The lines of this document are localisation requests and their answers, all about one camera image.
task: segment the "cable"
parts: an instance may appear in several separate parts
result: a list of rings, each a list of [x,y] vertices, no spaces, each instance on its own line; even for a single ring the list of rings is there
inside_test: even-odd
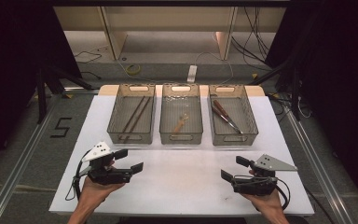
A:
[[[95,61],[95,60],[97,60],[97,59],[99,59],[99,58],[101,58],[103,56],[102,54],[91,53],[91,52],[88,52],[88,51],[81,51],[80,53],[74,55],[74,57],[77,57],[82,53],[88,53],[88,54],[96,55],[97,57],[94,58],[94,59],[88,60],[86,62],[77,62],[77,63],[89,63],[89,62]]]
[[[291,103],[289,100],[284,100],[284,99],[280,99],[280,98],[277,98],[275,97],[276,93],[270,93],[270,94],[267,94],[267,97],[269,98],[269,100],[271,102],[276,102],[277,104],[279,104],[282,108],[282,111],[279,112],[279,113],[275,113],[275,115],[281,115],[283,112],[284,112],[284,108],[285,107],[290,107],[291,106]]]
[[[284,210],[287,207],[287,205],[289,205],[290,199],[291,199],[292,196],[291,196],[291,193],[290,193],[289,186],[287,186],[287,184],[283,180],[281,180],[280,178],[277,178],[277,179],[278,179],[278,181],[281,181],[286,186],[288,196],[289,196],[289,197],[286,197],[286,194],[284,194],[283,190],[280,187],[278,187],[278,185],[275,185],[275,188],[280,192],[280,194],[284,198],[284,204],[282,206],[282,209]]]
[[[99,77],[99,76],[97,76],[97,75],[93,74],[92,72],[80,72],[80,73],[88,73],[88,74],[92,74],[93,76],[97,77],[98,79],[102,79],[102,77]]]
[[[301,114],[304,118],[306,118],[306,119],[310,118],[310,116],[312,115],[312,111],[310,111],[310,113],[309,113],[308,115],[305,115],[305,114],[302,112],[302,110],[301,110],[300,101],[301,101],[301,97],[298,98],[298,104],[297,104],[297,106],[298,106],[298,111],[300,112],[300,114]]]
[[[330,215],[328,215],[327,211],[324,209],[324,207],[322,206],[322,204],[319,202],[319,200],[316,199],[316,197],[310,192],[309,189],[307,189],[307,187],[304,186],[305,191],[310,195],[310,197],[319,205],[319,207],[322,209],[322,211],[324,212],[324,214],[327,216],[327,218],[329,219],[330,223],[335,224],[334,220],[330,217]]]
[[[225,63],[228,64],[229,70],[231,71],[231,77],[230,77],[229,79],[227,79],[227,80],[225,80],[225,81],[219,83],[219,84],[225,84],[226,82],[228,82],[228,81],[230,81],[232,78],[234,78],[234,72],[232,71],[231,64],[230,64],[228,61],[225,61],[225,60],[220,59],[219,57],[215,56],[215,55],[212,54],[211,52],[202,52],[202,53],[200,53],[200,54],[197,56],[196,60],[194,61],[194,65],[197,65],[197,60],[199,59],[199,57],[200,57],[202,54],[211,54],[211,55],[214,56],[217,60],[222,61],[222,62],[225,62]]]
[[[79,200],[80,199],[80,187],[79,187],[79,182],[80,182],[80,177],[82,177],[83,175],[80,175],[80,168],[81,168],[81,165],[83,164],[83,161],[82,159],[90,152],[90,150],[88,150],[83,156],[82,158],[80,159],[80,162],[77,166],[77,169],[76,169],[76,173],[75,173],[75,176],[72,180],[72,184],[71,184],[71,188],[69,188],[69,191],[68,193],[66,194],[65,196],[65,200],[66,201],[71,201],[75,198],[75,196],[77,196],[77,199]],[[68,199],[68,195],[69,193],[71,192],[71,189],[74,189],[74,197],[72,198],[69,198]]]
[[[260,8],[259,8],[259,7],[256,7],[256,8],[255,8],[255,22],[254,22],[253,25],[252,25],[251,19],[249,18],[249,14],[248,14],[248,12],[247,12],[247,10],[246,10],[246,7],[244,7],[243,9],[245,10],[246,17],[247,17],[247,19],[248,19],[248,22],[249,22],[251,28],[252,28],[252,32],[251,32],[250,35],[252,35],[252,33],[255,34],[255,37],[256,37],[256,39],[257,39],[257,43],[258,43],[258,47],[259,47],[260,53],[261,53],[261,55],[262,55],[263,58],[264,58],[263,51],[264,51],[264,53],[267,55],[266,49],[269,49],[269,48],[266,46],[266,44],[264,43],[263,39],[261,38],[261,36],[259,35],[259,32],[258,32],[258,25],[259,25],[259,23],[260,23],[260,21],[259,21],[259,19],[258,19],[258,14],[259,14],[259,12],[260,12]]]
[[[288,109],[287,112],[278,120],[278,123],[281,123],[281,121],[282,121],[284,118],[286,118],[286,115],[287,115],[290,111],[292,111],[292,110],[291,110],[291,109]]]
[[[269,182],[268,177],[260,177],[260,176],[251,176],[251,175],[234,175],[234,181],[237,177],[247,177],[247,178],[253,178],[253,179],[260,179],[259,181],[249,182],[249,183],[241,183],[241,185],[253,185],[253,184],[261,184]]]
[[[232,40],[234,41],[234,42],[231,42],[232,45],[233,45],[233,47],[234,47],[234,49],[236,49],[239,53],[242,54],[242,58],[243,58],[243,60],[245,61],[246,64],[248,64],[249,66],[251,66],[251,67],[253,67],[253,68],[256,68],[256,69],[260,69],[260,70],[264,70],[264,71],[271,71],[270,69],[260,68],[260,67],[256,67],[256,66],[254,66],[254,65],[251,65],[251,64],[249,64],[249,63],[246,61],[245,56],[246,56],[246,57],[249,57],[249,58],[252,58],[252,59],[255,59],[255,60],[258,60],[258,61],[260,61],[260,62],[263,63],[263,64],[266,64],[263,60],[261,60],[259,57],[257,57],[256,55],[254,55],[250,50],[248,50],[248,49],[246,48],[246,44],[247,44],[247,42],[248,42],[248,40],[249,40],[249,37],[248,37],[248,39],[246,40],[244,46],[242,46],[242,45],[234,38],[234,36],[232,36]]]

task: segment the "hand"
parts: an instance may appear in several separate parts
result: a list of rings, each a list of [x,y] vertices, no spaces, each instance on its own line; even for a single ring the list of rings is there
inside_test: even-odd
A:
[[[80,195],[79,202],[68,223],[85,223],[88,217],[94,212],[109,194],[121,189],[125,184],[100,185],[92,182],[87,176]]]
[[[253,206],[271,223],[289,223],[284,216],[279,193],[275,189],[270,195],[257,196],[241,194],[244,198],[252,202]]]

